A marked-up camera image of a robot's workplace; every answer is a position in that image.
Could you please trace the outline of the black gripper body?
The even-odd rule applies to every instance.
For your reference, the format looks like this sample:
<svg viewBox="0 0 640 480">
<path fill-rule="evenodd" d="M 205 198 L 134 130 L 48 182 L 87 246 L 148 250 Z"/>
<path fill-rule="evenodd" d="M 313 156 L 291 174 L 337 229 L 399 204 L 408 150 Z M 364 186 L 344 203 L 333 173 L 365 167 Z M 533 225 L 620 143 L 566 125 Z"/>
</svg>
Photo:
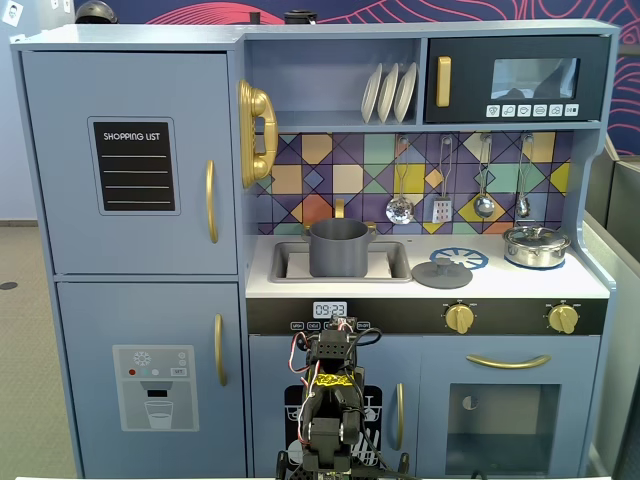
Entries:
<svg viewBox="0 0 640 480">
<path fill-rule="evenodd" d="M 357 335 L 348 330 L 323 330 L 308 339 L 306 363 L 321 373 L 342 374 L 357 367 Z"/>
</svg>

